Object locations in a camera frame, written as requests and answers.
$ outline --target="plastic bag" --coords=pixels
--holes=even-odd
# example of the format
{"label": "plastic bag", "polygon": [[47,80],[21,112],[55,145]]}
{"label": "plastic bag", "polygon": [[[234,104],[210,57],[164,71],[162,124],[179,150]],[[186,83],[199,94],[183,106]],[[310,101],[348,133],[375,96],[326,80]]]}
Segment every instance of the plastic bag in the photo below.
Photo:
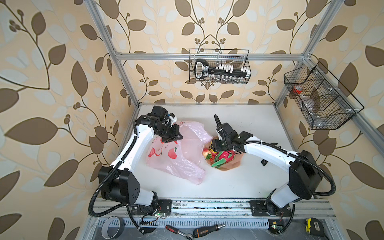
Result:
{"label": "plastic bag", "polygon": [[212,136],[199,122],[176,124],[180,126],[179,131],[184,138],[163,143],[161,137],[156,136],[149,148],[147,165],[198,185],[205,177],[205,171],[198,166],[204,160],[203,147],[212,140]]}

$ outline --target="wire mesh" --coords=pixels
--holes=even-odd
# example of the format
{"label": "wire mesh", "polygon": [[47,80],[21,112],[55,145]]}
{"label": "wire mesh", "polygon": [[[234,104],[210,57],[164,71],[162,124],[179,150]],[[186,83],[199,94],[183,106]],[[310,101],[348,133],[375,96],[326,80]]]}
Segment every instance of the wire mesh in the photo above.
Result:
{"label": "wire mesh", "polygon": [[352,107],[342,96],[340,88],[333,87],[324,77],[323,69],[325,67],[318,67],[318,64],[295,69],[284,74],[284,84],[311,129],[338,129],[364,106],[349,93],[361,105],[361,108]]}
{"label": "wire mesh", "polygon": [[251,77],[249,50],[189,50],[189,81],[247,84]]}

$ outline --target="black tool holder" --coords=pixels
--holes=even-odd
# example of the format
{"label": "black tool holder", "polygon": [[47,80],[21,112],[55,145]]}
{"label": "black tool holder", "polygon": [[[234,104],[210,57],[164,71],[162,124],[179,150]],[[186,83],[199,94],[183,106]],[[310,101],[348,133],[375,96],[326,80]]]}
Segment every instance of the black tool holder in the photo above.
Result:
{"label": "black tool holder", "polygon": [[201,83],[247,84],[251,77],[249,50],[189,50],[189,79]]}
{"label": "black tool holder", "polygon": [[[325,75],[334,78],[337,86],[328,82]],[[311,129],[338,129],[364,109],[321,62],[315,67],[301,67],[285,73],[284,84]]]}

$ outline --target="ratchet handle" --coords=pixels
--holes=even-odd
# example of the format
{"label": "ratchet handle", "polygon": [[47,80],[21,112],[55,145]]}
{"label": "ratchet handle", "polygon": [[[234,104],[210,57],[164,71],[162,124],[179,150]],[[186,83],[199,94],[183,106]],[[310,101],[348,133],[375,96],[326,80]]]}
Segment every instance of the ratchet handle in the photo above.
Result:
{"label": "ratchet handle", "polygon": [[217,224],[210,227],[199,227],[193,231],[193,236],[195,238],[203,237],[211,232],[219,231],[219,229]]}
{"label": "ratchet handle", "polygon": [[172,227],[171,225],[166,225],[166,229],[168,229],[169,231],[176,233],[176,234],[179,233],[179,229]]}

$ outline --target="black wire basket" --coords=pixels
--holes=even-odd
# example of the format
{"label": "black wire basket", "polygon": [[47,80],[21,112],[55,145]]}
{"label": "black wire basket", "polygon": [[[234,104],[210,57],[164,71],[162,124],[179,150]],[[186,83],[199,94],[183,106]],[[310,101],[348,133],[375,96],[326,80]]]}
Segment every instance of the black wire basket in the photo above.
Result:
{"label": "black wire basket", "polygon": [[249,50],[189,50],[189,79],[201,83],[247,84],[251,77]]}
{"label": "black wire basket", "polygon": [[[337,87],[327,80],[325,74],[335,78]],[[311,129],[338,129],[364,109],[361,102],[321,62],[315,67],[301,67],[285,73],[284,84]]]}

